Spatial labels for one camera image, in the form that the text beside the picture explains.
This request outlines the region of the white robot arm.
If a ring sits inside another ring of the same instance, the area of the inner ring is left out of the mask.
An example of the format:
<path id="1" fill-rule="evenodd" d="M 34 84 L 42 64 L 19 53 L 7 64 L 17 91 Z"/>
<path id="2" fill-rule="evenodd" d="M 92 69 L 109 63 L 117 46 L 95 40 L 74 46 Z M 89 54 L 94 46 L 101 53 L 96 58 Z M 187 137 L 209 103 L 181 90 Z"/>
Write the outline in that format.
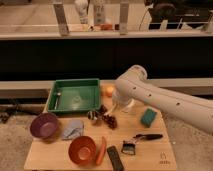
<path id="1" fill-rule="evenodd" d="M 115 80 L 113 100 L 126 106 L 135 99 L 213 134 L 213 101 L 147 83 L 146 69 L 133 65 Z"/>

